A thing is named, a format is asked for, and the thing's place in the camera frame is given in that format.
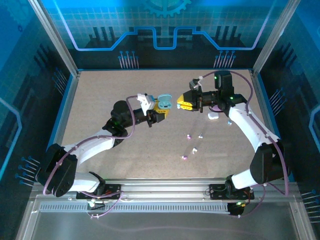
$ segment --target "tan table surface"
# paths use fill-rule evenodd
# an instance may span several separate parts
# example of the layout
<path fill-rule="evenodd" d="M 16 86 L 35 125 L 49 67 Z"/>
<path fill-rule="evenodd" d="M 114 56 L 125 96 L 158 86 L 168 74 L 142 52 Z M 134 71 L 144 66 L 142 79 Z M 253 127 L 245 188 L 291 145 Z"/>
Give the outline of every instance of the tan table surface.
<path fill-rule="evenodd" d="M 189 81 L 210 70 L 131 70 L 84 71 L 81 73 L 63 145 L 78 142 L 98 132 L 110 118 L 116 101 L 137 93 L 155 98 L 164 93 L 172 95 L 173 108 L 168 117 L 148 127 L 146 122 L 136 126 L 133 136 L 120 145 L 101 152 L 84 162 L 78 172 L 93 171 L 103 178 L 215 178 L 226 177 L 249 168 L 254 150 L 240 128 L 220 114 L 209 120 L 203 113 L 176 108 L 177 98 L 189 90 Z M 248 70 L 237 70 L 251 82 Z M 248 84 L 232 75 L 234 92 L 246 99 Z M 203 91 L 214 91 L 213 75 L 203 80 Z M 131 100 L 133 109 L 139 102 Z M 250 106 L 262 120 L 256 94 Z M 191 154 L 192 148 L 198 152 Z M 183 161 L 181 156 L 188 155 Z"/>

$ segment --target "wire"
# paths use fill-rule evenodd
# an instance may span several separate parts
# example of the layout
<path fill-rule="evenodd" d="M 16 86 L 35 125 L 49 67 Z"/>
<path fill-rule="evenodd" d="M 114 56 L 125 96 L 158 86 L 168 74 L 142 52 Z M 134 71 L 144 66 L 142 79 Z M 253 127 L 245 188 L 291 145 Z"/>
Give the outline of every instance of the wire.
<path fill-rule="evenodd" d="M 48 179 L 46 180 L 45 182 L 45 185 L 44 185 L 44 188 L 43 188 L 43 195 L 48 195 L 46 193 L 46 190 L 48 188 L 48 185 L 49 183 L 51 182 L 54 174 L 56 173 L 57 169 L 59 168 L 59 166 L 63 163 L 63 161 L 65 160 L 65 158 L 71 154 L 74 150 L 76 150 L 79 146 L 81 146 L 82 144 L 90 141 L 90 140 L 93 140 L 93 139 L 99 139 L 99 138 L 110 138 L 110 139 L 128 139 L 132 136 L 132 134 L 134 133 L 135 131 L 135 125 L 136 125 L 136 119 L 135 119 L 135 114 L 134 114 L 134 111 L 132 110 L 132 107 L 129 103 L 129 99 L 133 99 L 133 98 L 137 98 L 138 96 L 137 95 L 134 95 L 134 96 L 128 96 L 125 101 L 129 107 L 129 110 L 130 110 L 130 114 L 131 114 L 131 117 L 132 117 L 132 130 L 130 132 L 130 134 L 128 136 L 109 136 L 109 135 L 96 135 L 96 136 L 91 136 L 91 137 L 88 137 L 84 140 L 82 140 L 81 142 L 79 142 L 78 144 L 76 144 L 73 148 L 71 148 L 66 154 L 63 155 L 63 157 L 56 163 L 56 165 L 54 166 L 52 172 L 50 173 Z"/>
<path fill-rule="evenodd" d="M 244 215 L 241 215 L 241 216 L 238 216 L 238 215 L 226 215 L 226 216 L 229 216 L 229 217 L 232 217 L 232 218 L 245 218 L 247 216 L 250 216 L 251 214 L 253 214 L 255 211 L 257 211 L 257 209 L 261 206 L 262 202 L 264 201 L 265 199 L 265 196 L 266 196 L 266 188 L 265 186 L 261 185 L 261 187 L 263 187 L 263 195 L 262 197 L 260 198 L 260 201 L 258 202 L 258 204 L 248 213 L 244 214 Z"/>
<path fill-rule="evenodd" d="M 87 195 L 89 197 L 92 197 L 92 198 L 103 199 L 103 198 L 109 198 L 109 197 L 112 197 L 115 195 L 119 195 L 120 193 L 123 193 L 123 191 L 117 191 L 117 192 L 103 194 L 103 195 L 94 195 L 94 194 L 91 194 L 90 192 L 86 192 L 86 191 L 81 191 L 80 193 Z"/>
<path fill-rule="evenodd" d="M 279 193 L 281 193 L 282 195 L 285 195 L 285 193 L 283 191 L 281 191 L 277 186 L 275 186 L 274 184 L 272 184 L 271 182 L 267 183 L 268 185 L 270 185 L 271 187 L 273 187 L 275 190 L 277 190 Z"/>
<path fill-rule="evenodd" d="M 105 204 L 102 204 L 102 206 L 98 206 L 98 207 L 96 207 L 96 208 L 91 208 L 90 211 L 91 211 L 91 210 L 102 209 L 104 206 L 106 206 L 106 205 L 105 205 Z"/>
<path fill-rule="evenodd" d="M 244 191 L 244 193 L 248 196 L 248 204 L 250 204 L 251 193 L 247 191 Z"/>
<path fill-rule="evenodd" d="M 121 198 L 123 197 L 124 192 L 123 192 L 123 191 L 118 191 L 117 194 L 119 194 L 119 193 L 120 193 L 120 197 L 119 197 L 119 198 L 117 199 L 117 201 L 116 201 L 107 211 L 105 211 L 104 213 L 102 213 L 102 214 L 100 214 L 100 215 L 97 214 L 96 216 L 94 216 L 93 214 L 90 215 L 90 213 L 88 213 L 88 212 L 87 212 L 87 214 L 88 214 L 91 218 L 96 218 L 96 219 L 107 215 L 108 213 L 110 213 L 110 212 L 112 211 L 112 209 L 115 208 L 115 206 L 117 205 L 117 203 L 118 203 L 118 202 L 121 200 Z"/>
<path fill-rule="evenodd" d="M 209 194 L 207 194 L 207 191 L 208 191 L 208 190 L 210 190 L 210 188 L 207 188 L 207 189 L 204 191 L 204 194 L 207 195 L 207 196 L 210 196 L 210 192 L 209 192 Z"/>
<path fill-rule="evenodd" d="M 216 111 L 216 110 L 213 109 L 212 106 L 209 106 L 209 109 L 210 109 L 211 112 L 214 112 L 214 113 L 223 113 L 224 112 L 224 111 Z"/>
<path fill-rule="evenodd" d="M 266 188 L 265 188 L 265 186 L 263 186 L 263 185 L 261 185 L 261 186 L 263 187 L 263 195 L 262 195 L 262 197 L 260 198 L 259 203 L 258 203 L 250 212 L 246 213 L 245 215 L 241 215 L 241 218 L 244 218 L 244 217 L 247 217 L 247 216 L 253 214 L 253 213 L 254 213 L 255 211 L 257 211 L 257 209 L 261 206 L 261 204 L 262 204 L 262 202 L 264 201 L 265 196 L 266 196 Z"/>
<path fill-rule="evenodd" d="M 215 72 L 218 72 L 219 70 L 215 70 L 215 71 L 212 71 L 212 72 L 209 72 L 205 75 L 202 76 L 202 78 L 206 78 L 208 77 L 209 75 L 211 74 L 214 74 Z M 245 110 L 246 110 L 246 113 L 248 114 L 248 116 L 250 117 L 250 119 L 254 122 L 254 124 L 263 132 L 263 134 L 265 136 L 267 136 L 267 138 L 270 140 L 270 142 L 274 145 L 279 157 L 280 157 L 280 161 L 281 161 L 281 165 L 282 165 L 282 171 L 283 171 L 283 178 L 284 178 L 284 186 L 285 186 L 285 193 L 284 195 L 287 197 L 288 194 L 289 194 L 289 178 L 288 178 L 288 172 L 287 172 L 287 166 L 286 166 L 286 162 L 285 162 L 285 159 L 284 159 L 284 156 L 278 146 L 278 144 L 272 139 L 272 137 L 267 133 L 267 131 L 260 125 L 260 123 L 252 116 L 251 112 L 249 111 L 249 102 L 250 100 L 252 99 L 253 97 L 253 94 L 254 94 L 254 89 L 252 87 L 252 84 L 249 82 L 249 80 L 243 76 L 242 74 L 238 73 L 238 72 L 235 72 L 235 71 L 231 71 L 229 70 L 230 73 L 233 73 L 235 75 L 238 75 L 240 76 L 241 78 L 243 78 L 246 83 L 249 85 L 250 87 L 250 96 L 248 98 L 248 101 L 246 102 L 245 104 Z"/>

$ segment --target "metal vent grille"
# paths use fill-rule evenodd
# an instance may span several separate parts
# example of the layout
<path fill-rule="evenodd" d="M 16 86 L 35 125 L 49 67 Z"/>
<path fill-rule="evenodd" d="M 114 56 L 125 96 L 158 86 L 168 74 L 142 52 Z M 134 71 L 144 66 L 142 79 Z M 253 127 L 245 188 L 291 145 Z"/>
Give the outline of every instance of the metal vent grille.
<path fill-rule="evenodd" d="M 113 203 L 107 203 L 99 208 L 104 212 L 111 208 Z M 118 213 L 229 213 L 227 203 L 130 203 L 122 202 L 112 211 Z"/>
<path fill-rule="evenodd" d="M 86 202 L 43 202 L 42 212 L 104 212 L 111 208 L 114 202 L 97 210 L 90 210 Z M 217 213 L 228 214 L 228 204 L 215 203 L 150 203 L 150 202 L 119 202 L 113 212 L 116 213 Z"/>
<path fill-rule="evenodd" d="M 42 212 L 85 212 L 86 202 L 42 202 L 40 211 Z"/>

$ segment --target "yellow object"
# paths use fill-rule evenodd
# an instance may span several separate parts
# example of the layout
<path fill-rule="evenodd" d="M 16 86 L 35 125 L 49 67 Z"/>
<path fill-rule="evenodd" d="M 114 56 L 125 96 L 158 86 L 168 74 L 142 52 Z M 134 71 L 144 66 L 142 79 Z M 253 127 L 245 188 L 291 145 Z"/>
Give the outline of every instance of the yellow object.
<path fill-rule="evenodd" d="M 164 118 L 166 118 L 168 113 L 170 112 L 170 109 L 160 109 L 158 107 L 158 102 L 159 102 L 158 99 L 156 99 L 153 110 L 155 110 L 158 114 L 164 114 Z"/>
<path fill-rule="evenodd" d="M 185 101 L 183 94 L 178 98 L 176 103 L 180 104 L 180 108 L 182 108 L 184 110 L 188 110 L 188 111 L 192 110 L 192 104 L 190 102 Z"/>

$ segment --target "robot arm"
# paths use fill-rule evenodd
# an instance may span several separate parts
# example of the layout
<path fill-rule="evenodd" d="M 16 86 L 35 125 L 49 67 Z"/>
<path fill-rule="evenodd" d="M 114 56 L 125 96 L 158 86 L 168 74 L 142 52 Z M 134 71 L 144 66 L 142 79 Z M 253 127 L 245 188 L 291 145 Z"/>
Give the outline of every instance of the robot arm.
<path fill-rule="evenodd" d="M 111 118 L 99 132 L 66 146 L 51 145 L 40 163 L 35 179 L 43 186 L 48 184 L 46 189 L 56 197 L 69 191 L 89 192 L 97 196 L 104 194 L 103 178 L 94 172 L 77 172 L 77 168 L 94 155 L 114 148 L 130 137 L 126 128 L 143 122 L 147 122 L 151 128 L 152 124 L 164 120 L 171 109 L 169 94 L 162 94 L 158 98 L 138 94 L 137 100 L 140 101 L 141 108 L 132 111 L 134 118 L 127 102 L 117 101 L 111 111 Z"/>
<path fill-rule="evenodd" d="M 241 94 L 234 93 L 231 73 L 217 71 L 214 74 L 216 91 L 202 92 L 199 81 L 201 79 L 193 79 L 189 83 L 190 90 L 179 97 L 177 107 L 202 113 L 203 107 L 218 106 L 240 127 L 255 152 L 248 170 L 226 178 L 228 198 L 237 199 L 236 192 L 243 192 L 247 187 L 282 178 L 284 174 L 280 156 L 269 137 L 277 143 L 284 155 L 281 140 L 257 118 L 250 106 L 247 106 L 247 100 Z"/>

